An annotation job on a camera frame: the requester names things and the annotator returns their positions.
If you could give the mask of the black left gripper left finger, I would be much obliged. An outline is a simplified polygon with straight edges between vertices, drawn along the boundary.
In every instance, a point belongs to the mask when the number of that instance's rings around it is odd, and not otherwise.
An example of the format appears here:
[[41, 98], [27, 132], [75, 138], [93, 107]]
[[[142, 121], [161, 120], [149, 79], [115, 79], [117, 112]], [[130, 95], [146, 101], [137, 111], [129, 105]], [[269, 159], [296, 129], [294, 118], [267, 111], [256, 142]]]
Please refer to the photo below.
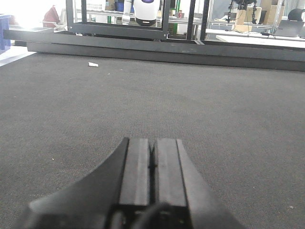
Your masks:
[[124, 138], [90, 174], [30, 202], [16, 229], [105, 229], [118, 210], [133, 213], [150, 204], [149, 143]]

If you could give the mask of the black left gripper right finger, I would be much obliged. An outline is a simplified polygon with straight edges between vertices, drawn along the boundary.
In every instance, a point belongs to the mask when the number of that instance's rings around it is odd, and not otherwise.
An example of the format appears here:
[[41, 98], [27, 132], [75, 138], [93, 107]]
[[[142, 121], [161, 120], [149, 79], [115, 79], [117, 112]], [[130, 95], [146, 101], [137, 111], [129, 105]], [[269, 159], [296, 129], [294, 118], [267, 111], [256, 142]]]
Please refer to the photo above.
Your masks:
[[245, 228], [212, 192], [180, 139], [158, 138], [153, 156], [154, 200], [171, 205], [179, 228]]

